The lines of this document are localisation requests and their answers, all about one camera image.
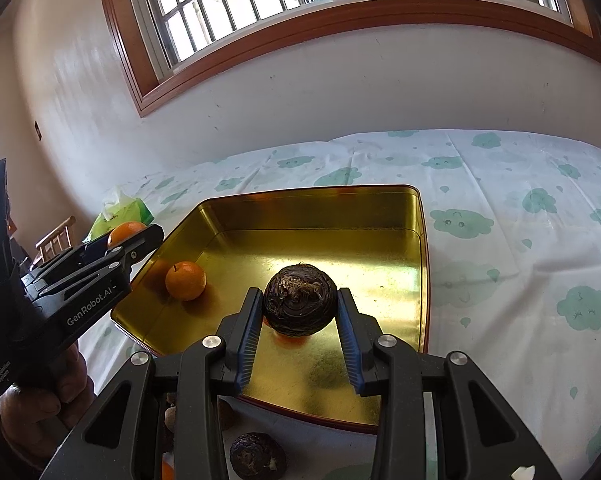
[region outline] dried fruit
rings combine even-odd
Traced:
[[[172,406],[165,410],[165,425],[167,429],[174,433],[176,431],[176,407]]]
[[[311,335],[337,312],[337,286],[322,270],[298,264],[277,272],[264,290],[264,316],[286,336]]]
[[[266,433],[245,433],[229,449],[229,462],[242,480],[278,480],[287,470],[282,447]]]

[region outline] white bedsheet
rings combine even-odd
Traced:
[[[421,192],[427,217],[429,352],[466,351],[562,477],[580,478],[601,449],[598,148],[522,132],[376,132],[258,150],[120,184],[145,200],[168,234],[214,196],[399,183]],[[80,343],[98,390],[136,350],[109,318]],[[314,427],[301,441],[293,425],[304,423],[239,409],[244,423],[226,432],[226,442],[265,428],[292,457],[287,479],[369,477],[373,437]],[[230,476],[236,478],[231,469]]]

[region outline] human hand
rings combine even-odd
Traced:
[[[87,375],[85,358],[78,343],[65,350],[67,370],[56,383],[57,394],[40,388],[13,385],[0,397],[0,424],[10,446],[30,462],[49,459],[56,451],[55,440],[40,421],[58,415],[73,428],[94,400],[94,383]]]

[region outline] mandarin orange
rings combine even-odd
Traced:
[[[174,469],[167,462],[163,462],[161,469],[161,479],[174,480]]]
[[[293,350],[296,348],[300,348],[305,345],[311,336],[309,335],[301,335],[296,337],[290,337],[288,335],[283,335],[279,332],[274,332],[274,344],[281,348],[287,348],[288,350]]]
[[[107,238],[107,248],[111,249],[122,244],[127,238],[132,237],[136,233],[140,233],[145,227],[147,226],[142,222],[125,222],[124,224],[120,224],[109,233],[109,238]]]
[[[198,298],[207,285],[207,275],[203,268],[194,262],[178,262],[165,276],[165,286],[172,298],[192,301]]]

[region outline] white tissue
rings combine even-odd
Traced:
[[[523,467],[520,466],[512,473],[512,480],[533,480],[536,473],[536,466]]]

